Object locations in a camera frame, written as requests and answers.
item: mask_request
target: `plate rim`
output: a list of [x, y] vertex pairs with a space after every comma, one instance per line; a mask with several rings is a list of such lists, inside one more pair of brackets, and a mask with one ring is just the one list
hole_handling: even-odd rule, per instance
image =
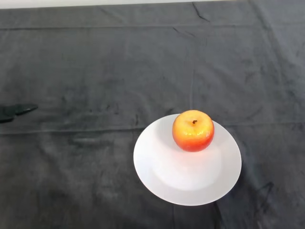
[[139, 171], [137, 170], [137, 167], [136, 167], [136, 165], [135, 165], [135, 153], [134, 153], [134, 152], [135, 152], [135, 148], [136, 148], [136, 145], [137, 145], [137, 143], [138, 143], [138, 141], [139, 141], [139, 138], [140, 138], [141, 134], [142, 134], [150, 125], [152, 125], [153, 123], [159, 121], [160, 119], [163, 119], [163, 118], [169, 117], [169, 116], [176, 116], [176, 117], [177, 117], [178, 115], [179, 115], [179, 114], [170, 114], [170, 115], [161, 117], [161, 118], [159, 118], [159, 119], [153, 121], [152, 123], [150, 123], [147, 127], [145, 127], [145, 129], [140, 133], [140, 135], [139, 135], [139, 137], [138, 137], [138, 139], [137, 139], [137, 141], [136, 141], [136, 143], [135, 143], [135, 145], [134, 145], [134, 148], [133, 148], [133, 166], [134, 166], [135, 171], [136, 171], [136, 173], [137, 173], [137, 175], [138, 175], [138, 178], [140, 179], [140, 181], [142, 182], [142, 184], [143, 184], [151, 193], [153, 193], [156, 197], [158, 197], [158, 198], [160, 198], [160, 199], [162, 199], [162, 200], [164, 200], [164, 201], [166, 201], [166, 202], [169, 202], [169, 203], [172, 203], [172, 204], [176, 204], [176, 205], [181, 205], [181, 206], [200, 206], [200, 205], [205, 205], [205, 204], [213, 203], [213, 202], [219, 200], [220, 198], [224, 197], [226, 194], [228, 194], [228, 193], [232, 190], [232, 188], [234, 188], [234, 186], [236, 185], [236, 183], [237, 183], [237, 181], [238, 181], [238, 179], [239, 179], [239, 177], [240, 177], [241, 170], [242, 170], [242, 155], [241, 155], [241, 152], [240, 152], [240, 149], [239, 149], [239, 146], [238, 146], [236, 140], [233, 138], [233, 136], [230, 134], [230, 132], [229, 132], [227, 129], [225, 129], [222, 125], [220, 125], [218, 122], [216, 122], [216, 121], [214, 121], [214, 120], [212, 120], [212, 121], [213, 121], [214, 123], [218, 124], [220, 127], [222, 127], [222, 128], [223, 128], [226, 132], [228, 132], [228, 134], [233, 138], [233, 140], [234, 140], [234, 142], [235, 142], [235, 144], [236, 144], [236, 146], [237, 146], [238, 152], [239, 152], [240, 169], [239, 169], [239, 172], [238, 172], [238, 176], [236, 176], [236, 181], [232, 182], [232, 187], [231, 187], [229, 190], [227, 190], [227, 192], [224, 192], [224, 194], [221, 194], [220, 196], [218, 196], [218, 197], [216, 197], [216, 198], [214, 198], [214, 199], [212, 199], [212, 200], [210, 200], [210, 201], [203, 201], [203, 202], [196, 203], [196, 204], [177, 203], [177, 202], [175, 202], [175, 201], [169, 201], [169, 200], [167, 200], [167, 199], [164, 199], [164, 198], [158, 196], [154, 191], [152, 191], [152, 190], [148, 187], [147, 184], [145, 184], [145, 182], [144, 182], [144, 181], [140, 178], [140, 176], [139, 176]]

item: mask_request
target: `red apple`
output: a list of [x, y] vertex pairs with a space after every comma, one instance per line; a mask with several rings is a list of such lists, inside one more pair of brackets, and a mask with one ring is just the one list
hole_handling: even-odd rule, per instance
[[213, 121], [201, 111], [185, 111], [173, 123], [173, 139], [185, 151], [201, 151], [210, 145], [213, 137]]

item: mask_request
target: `white plate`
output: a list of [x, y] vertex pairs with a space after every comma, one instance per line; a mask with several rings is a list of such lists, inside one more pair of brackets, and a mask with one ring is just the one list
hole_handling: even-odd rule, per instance
[[216, 201], [233, 188], [240, 175], [238, 145], [213, 121], [212, 143], [203, 151], [185, 152], [172, 136], [177, 116], [160, 118], [141, 133], [133, 153], [136, 172], [153, 194], [168, 202], [196, 206]]

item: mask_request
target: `dark gray cloth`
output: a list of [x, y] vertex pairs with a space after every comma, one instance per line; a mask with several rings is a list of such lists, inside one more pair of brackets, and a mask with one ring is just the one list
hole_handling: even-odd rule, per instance
[[[305, 1], [0, 10], [1, 229], [305, 227]], [[243, 167], [197, 207], [150, 193], [133, 148], [152, 121], [208, 113]]]

